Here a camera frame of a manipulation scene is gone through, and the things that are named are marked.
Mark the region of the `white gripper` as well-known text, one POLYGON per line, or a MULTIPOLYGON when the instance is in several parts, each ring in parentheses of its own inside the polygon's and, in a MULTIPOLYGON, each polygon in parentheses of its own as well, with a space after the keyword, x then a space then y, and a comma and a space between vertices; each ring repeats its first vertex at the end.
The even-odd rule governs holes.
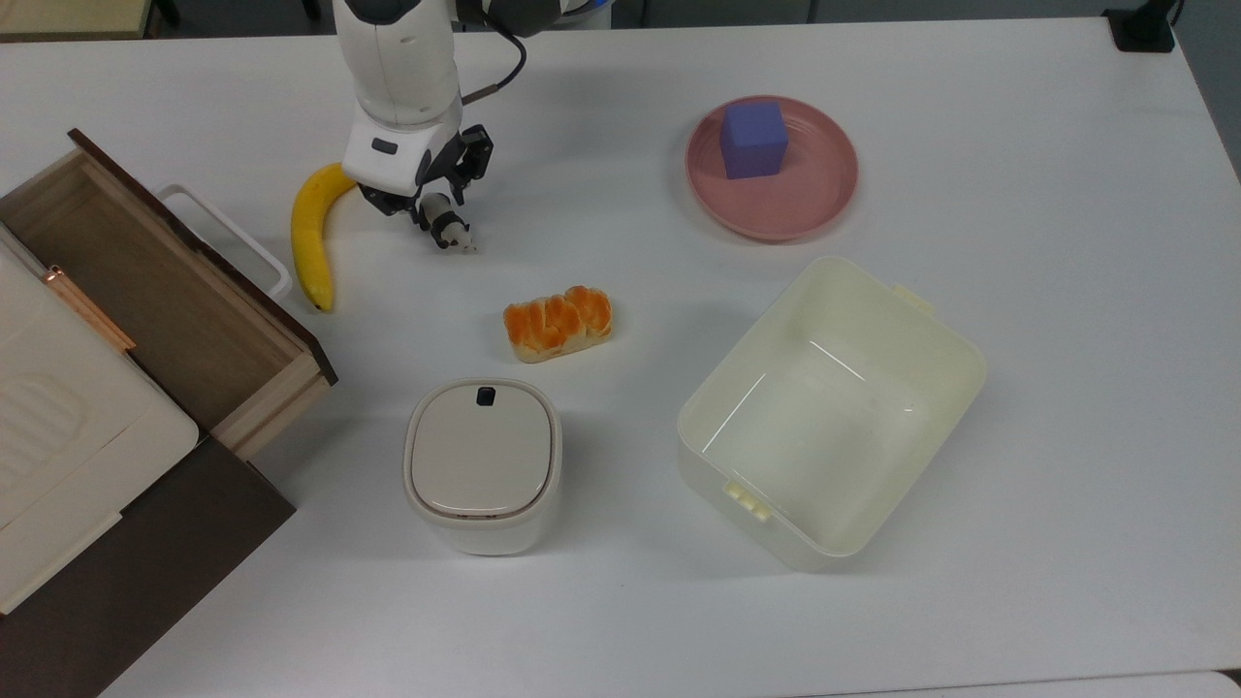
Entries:
POLYGON ((473 255, 472 229, 446 194, 413 197, 419 186, 443 178, 454 202, 464 205, 464 190, 485 176, 491 134, 483 125, 460 130, 460 101, 454 101, 429 122, 392 125, 355 106, 341 166, 360 184, 365 202, 386 216, 408 215, 439 250, 473 255))

